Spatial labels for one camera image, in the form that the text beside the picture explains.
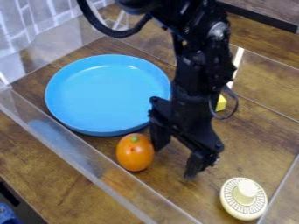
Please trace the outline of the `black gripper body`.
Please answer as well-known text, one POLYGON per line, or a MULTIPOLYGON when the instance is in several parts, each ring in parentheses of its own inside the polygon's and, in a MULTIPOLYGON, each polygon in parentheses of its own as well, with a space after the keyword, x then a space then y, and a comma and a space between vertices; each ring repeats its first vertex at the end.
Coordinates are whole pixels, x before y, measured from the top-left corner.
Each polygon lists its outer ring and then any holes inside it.
POLYGON ((148 116, 168 124, 171 137, 175 137, 191 150, 203 153, 224 150, 224 145, 212 129, 212 104, 219 93, 198 92, 190 94, 179 85, 172 84, 171 99, 154 96, 150 100, 148 116))

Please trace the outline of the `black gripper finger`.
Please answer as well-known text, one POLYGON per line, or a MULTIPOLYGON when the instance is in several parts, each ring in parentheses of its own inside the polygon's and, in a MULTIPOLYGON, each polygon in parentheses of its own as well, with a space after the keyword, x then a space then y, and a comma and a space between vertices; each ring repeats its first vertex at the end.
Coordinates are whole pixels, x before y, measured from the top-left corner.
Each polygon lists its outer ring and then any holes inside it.
POLYGON ((203 172, 210 166, 219 162, 220 156, 218 152, 203 153, 194 151, 187 159, 186 170, 183 176, 194 179, 199 172, 203 172))
POLYGON ((168 124, 156 117, 150 118, 150 134, 154 144, 154 150, 160 151, 162 148, 171 142, 171 131, 168 124))

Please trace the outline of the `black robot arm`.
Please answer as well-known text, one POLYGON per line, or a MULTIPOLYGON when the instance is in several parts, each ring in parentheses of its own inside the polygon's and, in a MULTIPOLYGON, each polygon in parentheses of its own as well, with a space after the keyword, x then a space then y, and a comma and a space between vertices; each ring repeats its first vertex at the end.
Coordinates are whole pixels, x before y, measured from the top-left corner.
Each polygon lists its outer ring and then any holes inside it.
POLYGON ((220 92, 236 70, 230 52, 230 21, 216 0, 116 0, 131 14, 146 14, 172 34, 176 58, 172 98, 151 98, 150 132, 159 151, 176 138, 191 150, 184 177, 215 165, 224 145, 211 121, 220 92))

